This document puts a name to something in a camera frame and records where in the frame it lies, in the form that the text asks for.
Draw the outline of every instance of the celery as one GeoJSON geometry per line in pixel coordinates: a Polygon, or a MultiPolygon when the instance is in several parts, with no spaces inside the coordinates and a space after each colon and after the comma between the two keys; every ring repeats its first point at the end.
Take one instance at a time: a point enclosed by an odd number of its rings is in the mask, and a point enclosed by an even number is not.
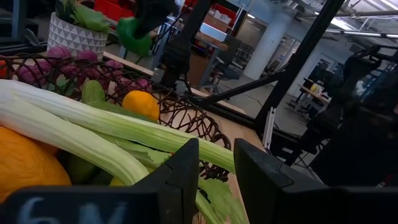
{"type": "Polygon", "coordinates": [[[4,86],[7,83],[1,80],[1,125],[81,157],[118,177],[126,185],[132,185],[149,174],[128,152],[92,131],[26,102],[15,94],[19,90],[9,91],[10,89],[4,86]]]}
{"type": "MultiPolygon", "coordinates": [[[[56,93],[14,80],[0,80],[0,89],[12,91],[23,100],[80,126],[166,152],[177,151],[194,137],[159,124],[92,108],[56,93]]],[[[199,139],[199,143],[200,159],[235,173],[231,151],[205,139],[199,139]]]]}

